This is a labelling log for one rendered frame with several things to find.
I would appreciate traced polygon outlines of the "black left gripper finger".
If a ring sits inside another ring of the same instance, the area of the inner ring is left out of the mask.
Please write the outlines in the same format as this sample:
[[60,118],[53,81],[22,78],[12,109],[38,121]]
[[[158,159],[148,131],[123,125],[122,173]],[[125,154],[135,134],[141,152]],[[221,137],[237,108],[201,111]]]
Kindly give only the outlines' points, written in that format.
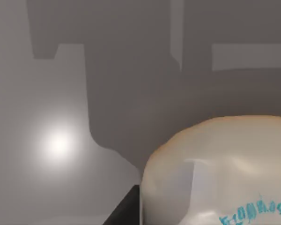
[[140,225],[140,186],[133,185],[102,225]]

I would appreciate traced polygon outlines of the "cream bottle with teal print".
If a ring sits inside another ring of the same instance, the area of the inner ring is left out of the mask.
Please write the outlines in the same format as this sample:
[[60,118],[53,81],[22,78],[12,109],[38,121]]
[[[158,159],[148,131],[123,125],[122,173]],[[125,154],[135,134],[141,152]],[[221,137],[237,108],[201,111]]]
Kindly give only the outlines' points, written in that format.
[[141,225],[281,225],[281,117],[178,132],[150,155],[140,202]]

